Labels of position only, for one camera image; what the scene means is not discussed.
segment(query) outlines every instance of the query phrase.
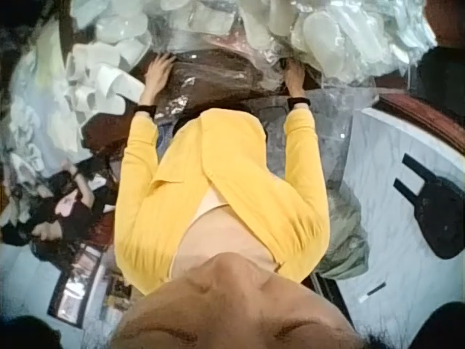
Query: clear plastic bag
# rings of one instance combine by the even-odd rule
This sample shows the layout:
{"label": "clear plastic bag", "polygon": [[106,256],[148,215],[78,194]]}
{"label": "clear plastic bag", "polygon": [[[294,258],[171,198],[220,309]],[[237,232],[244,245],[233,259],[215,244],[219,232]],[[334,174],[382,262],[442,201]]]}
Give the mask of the clear plastic bag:
{"label": "clear plastic bag", "polygon": [[234,52],[251,62],[262,72],[260,86],[263,89],[276,91],[283,83],[283,71],[278,62],[284,48],[273,38],[265,49],[254,49],[247,41],[243,26],[238,24],[229,36],[204,36],[203,39],[214,47]]}
{"label": "clear plastic bag", "polygon": [[200,50],[177,55],[155,119],[179,118],[184,111],[238,103],[252,95],[269,95],[262,74],[245,58],[222,50]]}
{"label": "clear plastic bag", "polygon": [[344,84],[404,73],[436,44],[423,16],[423,0],[292,3],[300,11],[291,31],[296,56]]}

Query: floor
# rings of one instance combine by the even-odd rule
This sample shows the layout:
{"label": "floor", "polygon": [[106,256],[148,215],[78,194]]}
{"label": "floor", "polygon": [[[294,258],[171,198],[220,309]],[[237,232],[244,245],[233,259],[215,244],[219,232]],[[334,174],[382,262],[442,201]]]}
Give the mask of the floor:
{"label": "floor", "polygon": [[465,301],[465,253],[452,260],[436,257],[414,220],[413,206],[393,187],[398,178],[417,194],[424,184],[402,164],[406,153],[465,187],[465,159],[445,143],[380,111],[354,115],[341,191],[360,202],[371,251],[367,273],[337,284],[355,328],[385,333],[399,348],[441,305]]}

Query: skin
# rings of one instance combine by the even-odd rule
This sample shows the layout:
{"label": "skin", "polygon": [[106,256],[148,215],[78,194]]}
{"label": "skin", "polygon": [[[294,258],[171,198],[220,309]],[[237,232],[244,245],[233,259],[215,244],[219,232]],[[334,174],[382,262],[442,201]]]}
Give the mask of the skin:
{"label": "skin", "polygon": [[[172,59],[147,72],[140,104],[154,103]],[[290,60],[286,85],[304,97],[304,69]],[[295,108],[308,108],[306,104]],[[224,253],[189,269],[136,303],[123,317],[111,348],[361,348],[341,312],[306,287]]]}
{"label": "skin", "polygon": [[[75,174],[78,172],[77,167],[74,166],[69,159],[64,160],[64,162],[62,163],[62,169],[64,171],[69,172],[71,177],[74,177]],[[92,205],[94,204],[94,194],[92,192],[92,189],[87,184],[86,178],[82,174],[78,174],[74,177],[74,180],[76,181],[78,189],[81,191],[82,204],[86,205],[89,208],[92,208]],[[42,197],[53,196],[50,190],[46,188],[43,190],[46,190],[43,196],[41,194],[41,191],[39,191],[39,194]],[[54,241],[61,239],[63,237],[63,232],[61,225],[58,223],[58,221],[55,220],[53,223],[44,222],[42,224],[37,225],[32,231],[32,236],[40,238],[41,241]]]}

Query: seated person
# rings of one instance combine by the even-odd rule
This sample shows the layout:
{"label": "seated person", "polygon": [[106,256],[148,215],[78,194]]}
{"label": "seated person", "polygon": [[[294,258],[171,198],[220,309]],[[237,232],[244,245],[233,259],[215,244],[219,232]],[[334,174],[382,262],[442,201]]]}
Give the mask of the seated person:
{"label": "seated person", "polygon": [[19,198],[13,195],[8,182],[4,181],[5,191],[12,198],[10,222],[1,227],[5,244],[24,246],[33,237],[41,241],[86,239],[89,229],[104,212],[105,205],[115,203],[116,195],[111,195],[107,186],[93,192],[86,178],[69,160],[62,167],[76,182],[78,190],[58,198],[47,187],[39,185],[36,190],[41,198],[40,203],[31,209],[31,218],[25,223],[17,218]]}

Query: woman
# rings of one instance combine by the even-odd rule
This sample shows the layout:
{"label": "woman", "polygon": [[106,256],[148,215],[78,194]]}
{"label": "woman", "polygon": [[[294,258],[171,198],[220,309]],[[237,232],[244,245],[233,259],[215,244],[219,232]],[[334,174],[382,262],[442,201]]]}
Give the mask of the woman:
{"label": "woman", "polygon": [[148,296],[125,315],[112,348],[364,348],[331,303],[299,284],[329,241],[303,67],[289,61],[286,71],[281,180],[267,169],[261,124],[243,111],[211,109],[175,127],[158,163],[149,106],[173,59],[148,68],[124,154],[116,260]]}
{"label": "woman", "polygon": [[93,192],[87,179],[69,160],[64,161],[62,168],[69,172],[78,189],[60,198],[45,185],[38,185],[39,204],[30,210],[31,217],[25,223],[18,220],[19,199],[13,195],[8,181],[4,181],[5,191],[12,200],[10,221],[1,227],[5,244],[24,246],[33,237],[40,241],[67,242],[87,238],[89,229],[103,213],[104,205],[110,203],[107,202],[109,189],[101,187]]}

